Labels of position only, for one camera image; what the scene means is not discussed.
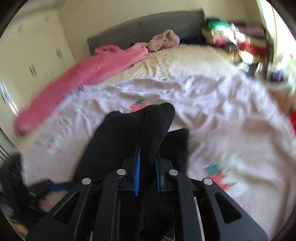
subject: wardrobe handle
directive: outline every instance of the wardrobe handle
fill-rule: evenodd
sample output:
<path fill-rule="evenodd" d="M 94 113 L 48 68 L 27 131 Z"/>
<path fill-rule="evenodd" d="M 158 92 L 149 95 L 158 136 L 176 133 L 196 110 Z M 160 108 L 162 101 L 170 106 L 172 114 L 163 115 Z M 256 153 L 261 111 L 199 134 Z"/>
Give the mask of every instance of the wardrobe handle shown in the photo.
<path fill-rule="evenodd" d="M 22 24 L 19 25 L 19 28 L 18 28 L 18 34 L 22 34 Z"/>
<path fill-rule="evenodd" d="M 12 102 L 10 95 L 9 95 L 4 83 L 1 83 L 0 90 L 1 90 L 1 96 L 2 96 L 5 104 L 9 106 L 9 108 L 11 109 L 12 113 L 15 116 L 18 116 L 17 108 L 15 107 L 14 103 Z"/>
<path fill-rule="evenodd" d="M 62 55 L 62 52 L 61 50 L 59 49 L 59 55 L 61 56 L 61 59 L 63 58 L 63 55 Z"/>
<path fill-rule="evenodd" d="M 32 68 L 31 68 L 31 66 L 30 66 L 30 65 L 29 65 L 29 68 L 30 68 L 30 72 L 31 72 L 31 74 L 32 74 L 33 78 L 35 78 L 35 76 L 34 76 L 34 74 L 33 74 L 33 71 L 32 71 Z"/>
<path fill-rule="evenodd" d="M 61 60 L 63 58 L 61 50 L 57 48 L 56 51 L 57 51 L 57 56 L 59 57 L 59 60 Z"/>
<path fill-rule="evenodd" d="M 37 76 L 36 71 L 35 71 L 35 68 L 34 68 L 34 65 L 32 65 L 32 67 L 33 67 L 33 71 L 35 73 L 35 76 Z"/>
<path fill-rule="evenodd" d="M 61 56 L 59 55 L 59 50 L 56 49 L 56 51 L 57 51 L 57 56 L 59 57 L 59 60 L 61 60 Z"/>

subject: mattress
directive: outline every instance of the mattress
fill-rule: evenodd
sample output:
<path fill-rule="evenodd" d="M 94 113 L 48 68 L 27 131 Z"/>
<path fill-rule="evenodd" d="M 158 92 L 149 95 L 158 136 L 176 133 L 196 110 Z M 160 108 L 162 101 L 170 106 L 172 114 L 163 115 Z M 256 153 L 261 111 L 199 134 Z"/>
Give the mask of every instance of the mattress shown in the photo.
<path fill-rule="evenodd" d="M 190 130 L 187 175 L 212 178 L 271 240 L 296 204 L 294 131 L 263 84 L 212 47 L 151 53 L 99 86 L 74 90 L 19 147 L 25 184 L 69 181 L 106 114 L 163 102 L 176 109 L 170 130 Z M 44 204 L 64 194 L 49 194 Z"/>

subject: clothes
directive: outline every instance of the clothes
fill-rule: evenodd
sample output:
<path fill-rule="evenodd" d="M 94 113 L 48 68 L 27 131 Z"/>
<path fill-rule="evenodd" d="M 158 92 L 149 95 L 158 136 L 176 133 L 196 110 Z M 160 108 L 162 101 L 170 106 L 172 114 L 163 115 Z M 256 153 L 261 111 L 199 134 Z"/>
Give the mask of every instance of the clothes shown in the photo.
<path fill-rule="evenodd" d="M 255 47 L 259 47 L 259 48 L 266 48 L 266 39 L 258 39 L 255 37 L 249 37 L 245 34 L 242 33 L 235 33 L 235 38 L 238 41 L 238 43 L 248 43 L 251 44 Z"/>
<path fill-rule="evenodd" d="M 293 125 L 293 128 L 295 130 L 295 134 L 296 134 L 296 111 L 293 111 L 293 113 L 291 113 L 289 118 L 290 118 L 290 121 Z"/>
<path fill-rule="evenodd" d="M 229 56 L 229 61 L 235 63 L 239 59 L 239 48 L 235 44 L 220 45 L 219 48 L 223 49 Z"/>
<path fill-rule="evenodd" d="M 189 133 L 185 129 L 168 132 L 174 116 L 174 107 L 169 103 L 126 114 L 111 112 L 96 130 L 77 166 L 73 184 L 85 177 L 105 178 L 121 168 L 125 159 L 134 156 L 136 146 L 141 147 L 139 194 L 135 199 L 122 199 L 121 203 L 121 209 L 127 211 L 123 216 L 128 217 L 120 223 L 122 240 L 138 240 L 140 231 L 145 240 L 160 240 L 173 227 L 173 205 L 157 198 L 157 194 L 147 197 L 147 193 L 155 178 L 158 149 L 175 169 L 186 172 Z"/>
<path fill-rule="evenodd" d="M 210 20 L 207 21 L 207 25 L 209 27 L 209 29 L 226 29 L 226 28 L 230 28 L 229 23 L 226 22 L 221 22 L 221 21 L 215 21 L 215 20 Z"/>
<path fill-rule="evenodd" d="M 234 33 L 230 28 L 222 30 L 202 28 L 202 34 L 210 45 L 220 46 L 227 43 L 237 43 L 234 38 Z"/>
<path fill-rule="evenodd" d="M 200 37 L 189 37 L 180 39 L 180 45 L 181 44 L 198 44 L 198 45 L 207 45 L 207 40 L 204 36 Z"/>
<path fill-rule="evenodd" d="M 273 72 L 270 76 L 271 82 L 282 82 L 284 80 L 283 73 L 281 71 Z"/>
<path fill-rule="evenodd" d="M 142 42 L 142 43 L 135 43 L 135 44 L 139 44 L 139 45 L 143 45 L 145 47 L 148 47 L 149 43 L 146 43 L 146 42 Z"/>
<path fill-rule="evenodd" d="M 177 47 L 180 43 L 178 35 L 173 30 L 166 30 L 162 34 L 155 35 L 148 45 L 149 52 L 157 52 L 161 47 L 170 48 Z"/>
<path fill-rule="evenodd" d="M 240 56 L 240 59 L 243 62 L 245 62 L 246 64 L 258 64 L 262 59 L 262 57 L 259 54 L 257 54 L 257 55 L 251 54 L 247 51 L 243 51 L 240 49 L 239 49 L 239 56 Z"/>
<path fill-rule="evenodd" d="M 147 56 L 147 49 L 141 45 L 134 45 L 127 50 L 115 45 L 96 49 L 95 56 L 70 68 L 50 83 L 27 109 L 19 113 L 14 122 L 15 134 L 18 136 L 34 130 L 75 87 L 102 82 Z"/>
<path fill-rule="evenodd" d="M 240 32 L 249 36 L 257 37 L 257 38 L 264 38 L 264 28 L 262 26 L 257 25 L 239 25 L 233 26 L 233 30 L 236 32 Z"/>
<path fill-rule="evenodd" d="M 249 43 L 240 43 L 239 49 L 242 51 L 247 51 L 247 52 L 251 53 L 252 55 L 260 55 L 261 57 L 269 54 L 269 49 L 267 47 L 266 48 L 259 48 L 259 47 L 253 46 Z"/>

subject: blue strap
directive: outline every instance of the blue strap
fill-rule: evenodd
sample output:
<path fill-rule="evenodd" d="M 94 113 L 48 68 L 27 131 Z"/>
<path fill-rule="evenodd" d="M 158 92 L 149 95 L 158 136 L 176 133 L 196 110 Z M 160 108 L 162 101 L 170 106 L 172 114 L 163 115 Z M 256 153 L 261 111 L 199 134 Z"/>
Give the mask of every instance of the blue strap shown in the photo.
<path fill-rule="evenodd" d="M 49 189 L 54 192 L 61 191 L 61 190 L 67 190 L 67 187 L 69 186 L 69 184 L 70 184 L 70 182 L 51 184 L 49 186 Z"/>
<path fill-rule="evenodd" d="M 160 196 L 161 192 L 161 184 L 160 184 L 160 173 L 159 173 L 159 167 L 158 167 L 158 160 L 155 156 L 155 167 L 156 167 L 156 177 L 157 177 L 157 194 Z"/>

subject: strawberry print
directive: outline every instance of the strawberry print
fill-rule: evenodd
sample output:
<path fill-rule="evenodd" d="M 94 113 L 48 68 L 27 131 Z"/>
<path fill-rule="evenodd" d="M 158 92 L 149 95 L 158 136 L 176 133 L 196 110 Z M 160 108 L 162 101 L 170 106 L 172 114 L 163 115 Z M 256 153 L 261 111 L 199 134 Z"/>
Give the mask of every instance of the strawberry print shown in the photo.
<path fill-rule="evenodd" d="M 54 154 L 58 149 L 61 142 L 60 136 L 49 136 L 48 141 L 46 143 L 47 152 L 50 154 Z"/>
<path fill-rule="evenodd" d="M 61 114 L 63 114 L 65 111 L 62 109 L 62 108 L 58 108 L 58 110 L 57 110 L 57 114 L 58 115 L 61 115 Z"/>
<path fill-rule="evenodd" d="M 232 185 L 228 183 L 223 183 L 221 180 L 226 176 L 222 173 L 216 175 L 209 175 L 208 178 L 212 179 L 219 187 L 221 187 L 224 191 L 228 190 Z"/>
<path fill-rule="evenodd" d="M 204 168 L 204 171 L 209 175 L 219 174 L 222 170 L 218 163 L 210 163 Z"/>
<path fill-rule="evenodd" d="M 130 111 L 131 111 L 131 112 L 135 112 L 135 111 L 138 111 L 138 110 L 140 110 L 140 109 L 143 109 L 143 108 L 146 107 L 146 106 L 147 106 L 147 105 L 146 105 L 144 99 L 138 99 L 138 100 L 135 101 L 134 104 L 132 104 L 132 105 L 130 106 Z"/>

